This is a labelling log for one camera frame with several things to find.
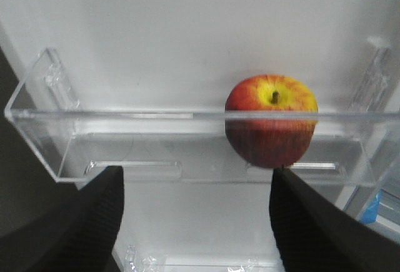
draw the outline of yellow apple skin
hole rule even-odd
[[[313,92],[300,81],[275,74],[247,78],[231,91],[226,111],[318,112]],[[227,120],[225,133],[234,150],[262,168],[290,166],[307,151],[316,121]]]

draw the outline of blue object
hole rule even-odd
[[[379,202],[381,200],[382,192],[379,191],[375,196],[371,204],[365,210],[360,222],[363,224],[373,223],[376,221],[376,216],[378,215]]]

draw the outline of dark object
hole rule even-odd
[[[103,271],[124,211],[122,167],[107,167],[68,202],[0,239],[0,271]]]
[[[400,246],[352,219],[290,169],[275,169],[271,226],[287,272],[400,271]]]

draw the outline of white refrigerator wall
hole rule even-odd
[[[40,50],[55,47],[83,108],[220,110],[238,81],[270,72],[305,82],[321,109],[334,111],[346,109],[371,59],[371,37],[397,49],[398,7],[398,0],[0,0],[0,36],[20,77]]]

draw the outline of red apple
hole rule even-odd
[[[247,78],[231,91],[226,111],[318,111],[313,92],[287,76]],[[225,133],[234,150],[262,168],[290,166],[306,152],[316,121],[296,119],[227,120]]]

